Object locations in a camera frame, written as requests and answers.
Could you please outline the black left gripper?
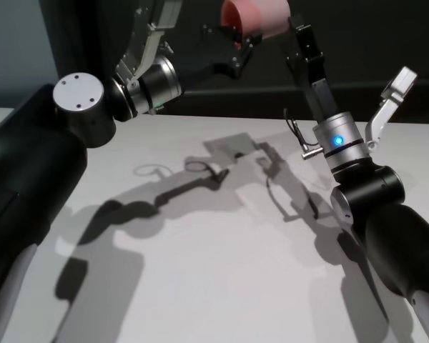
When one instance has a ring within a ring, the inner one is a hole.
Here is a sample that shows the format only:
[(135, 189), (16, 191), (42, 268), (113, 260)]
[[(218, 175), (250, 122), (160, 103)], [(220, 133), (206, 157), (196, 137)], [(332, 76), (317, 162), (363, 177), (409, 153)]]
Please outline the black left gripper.
[(239, 79), (262, 34), (242, 36), (235, 26), (206, 26), (198, 40), (176, 50), (172, 66), (186, 92), (216, 75)]

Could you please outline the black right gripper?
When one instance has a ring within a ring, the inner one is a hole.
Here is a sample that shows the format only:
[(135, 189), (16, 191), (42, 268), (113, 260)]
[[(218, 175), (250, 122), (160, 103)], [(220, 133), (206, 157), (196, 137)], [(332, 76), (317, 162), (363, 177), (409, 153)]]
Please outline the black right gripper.
[(325, 55), (319, 49), (311, 24), (302, 14), (291, 14), (292, 50), (287, 66), (303, 91), (313, 119), (321, 123), (338, 114), (338, 105), (325, 73)]

